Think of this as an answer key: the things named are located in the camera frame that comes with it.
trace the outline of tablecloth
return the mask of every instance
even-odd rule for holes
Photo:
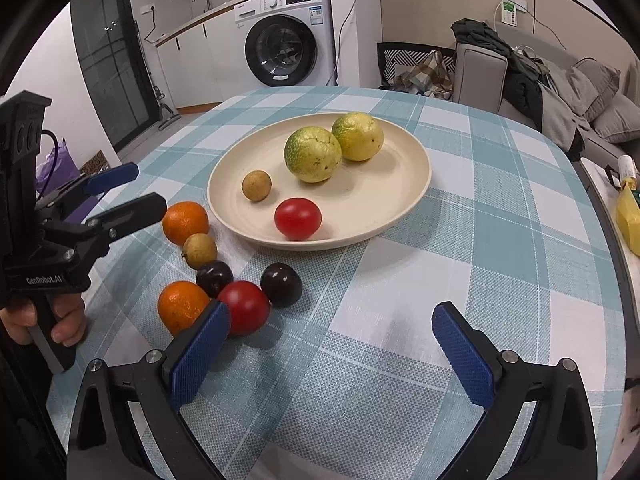
[[[481,416],[431,331],[452,301],[499,349],[580,367],[606,467],[625,379],[625,339],[609,250],[566,157],[536,131],[494,114],[373,89],[261,89],[197,118],[112,190],[103,210],[151,191],[169,204],[206,204],[212,168],[234,142],[275,121],[360,110],[392,121],[427,147],[430,188],[380,236],[337,250],[286,253],[235,238],[210,216],[220,257],[257,282],[267,264],[298,270],[305,294],[267,325],[225,343],[194,403],[181,413],[229,479],[432,479]],[[76,365],[55,377],[47,408],[66,446],[86,364],[164,349],[156,302],[194,272],[155,225],[114,243],[85,293],[91,326]],[[138,430],[170,478],[140,412]],[[504,474],[528,423],[527,405],[494,470]]]

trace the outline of tangerine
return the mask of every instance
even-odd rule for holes
[[[162,231],[170,242],[184,245],[191,235],[209,232],[207,212],[196,202],[175,203],[162,218]]]
[[[195,283],[174,282],[158,297],[158,315],[171,335],[176,337],[190,327],[211,301]]]

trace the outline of brown fruit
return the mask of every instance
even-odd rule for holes
[[[166,210],[162,230],[170,242],[183,245],[191,235],[209,232],[209,218],[200,204],[178,202]]]
[[[218,247],[209,235],[196,233],[182,246],[182,257],[191,269],[199,270],[218,257]]]
[[[271,177],[264,171],[256,170],[248,173],[242,181],[242,193],[251,202],[260,202],[271,192]]]
[[[158,315],[171,335],[190,327],[209,304],[207,293],[195,283],[174,282],[158,297]]]

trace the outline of plate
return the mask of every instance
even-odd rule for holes
[[[284,145],[303,126],[331,131],[342,114],[322,113],[270,124],[238,141],[218,161],[209,177],[207,199],[218,220],[251,242],[289,250],[320,251],[367,240],[391,227],[422,198],[431,180],[424,146],[404,128],[376,118],[385,143],[372,159],[343,159],[332,177],[307,184],[289,172]],[[261,202],[242,194],[242,180],[253,170],[271,177],[271,193]],[[292,197],[312,200],[322,212],[322,225],[308,240],[288,241],[273,222],[273,213]]]

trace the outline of plate rim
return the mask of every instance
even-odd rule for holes
[[[407,215],[412,209],[415,208],[415,206],[418,204],[418,202],[420,202],[420,200],[424,197],[424,194],[427,192],[427,190],[429,189],[429,185],[431,183],[431,177],[433,175],[433,166],[431,164],[431,159],[429,157],[429,152],[427,150],[427,148],[423,145],[423,143],[420,142],[420,139],[418,139],[414,134],[412,134],[409,130],[407,130],[406,128],[403,128],[402,126],[399,126],[398,124],[395,124],[387,119],[383,119],[381,117],[377,117],[373,114],[370,114],[372,117],[374,117],[376,120],[379,121],[383,121],[384,123],[388,123],[388,124],[392,124],[393,126],[400,128],[402,131],[404,131],[407,135],[409,135],[410,137],[413,137],[413,139],[422,147],[422,149],[424,150],[424,155],[427,157],[427,161],[429,163],[429,174],[427,176],[427,181],[422,189],[422,192],[420,193],[420,195],[418,195],[405,209],[402,210],[402,212],[398,213],[398,215],[394,216],[391,220],[389,220],[389,222],[385,222],[384,225],[375,228],[371,231],[368,231],[366,233],[362,233],[362,235],[355,235],[355,236],[351,236],[351,237],[347,237],[347,238],[328,238],[325,240],[302,240],[299,242],[295,242],[295,241],[290,241],[290,240],[283,240],[283,241],[272,241],[272,240],[264,240],[263,238],[258,238],[258,237],[254,237],[254,236],[250,236],[247,234],[244,234],[242,232],[240,232],[238,229],[231,227],[231,225],[229,225],[227,222],[225,222],[222,218],[220,218],[220,216],[216,213],[215,208],[213,207],[212,203],[211,203],[211,195],[210,195],[210,189],[211,189],[211,179],[213,178],[214,173],[216,172],[218,165],[224,160],[224,158],[238,145],[240,144],[240,142],[243,142],[244,140],[247,140],[249,137],[258,134],[259,132],[261,132],[262,130],[264,130],[265,128],[270,128],[272,126],[275,126],[276,124],[281,124],[281,123],[285,123],[287,121],[292,121],[295,119],[300,119],[303,117],[313,117],[313,116],[324,116],[324,115],[335,115],[335,114],[340,114],[340,112],[318,112],[315,114],[302,114],[302,115],[298,115],[295,117],[289,117],[287,119],[283,119],[281,121],[276,121],[274,123],[271,124],[267,124],[266,126],[261,127],[258,130],[255,130],[254,132],[250,133],[247,136],[242,137],[241,139],[236,140],[236,142],[234,142],[231,146],[229,146],[226,149],[226,152],[223,156],[220,157],[220,160],[217,161],[216,165],[213,167],[213,170],[211,170],[211,174],[209,175],[209,179],[207,180],[207,189],[206,189],[206,193],[207,193],[207,204],[209,205],[209,210],[213,213],[213,216],[216,217],[216,219],[227,229],[229,229],[231,232],[233,232],[234,234],[236,234],[237,236],[243,238],[244,240],[247,240],[249,242],[258,244],[260,246],[266,246],[266,247],[272,247],[272,248],[279,248],[282,250],[296,250],[296,251],[313,251],[313,250],[330,250],[330,249],[337,249],[340,247],[346,247],[352,244],[356,244],[358,242],[364,241],[364,240],[369,240],[370,238],[373,238],[374,236],[377,236],[378,234],[380,234],[381,232],[385,231],[386,229],[390,228],[391,226],[395,225],[402,217],[404,217],[405,215]]]

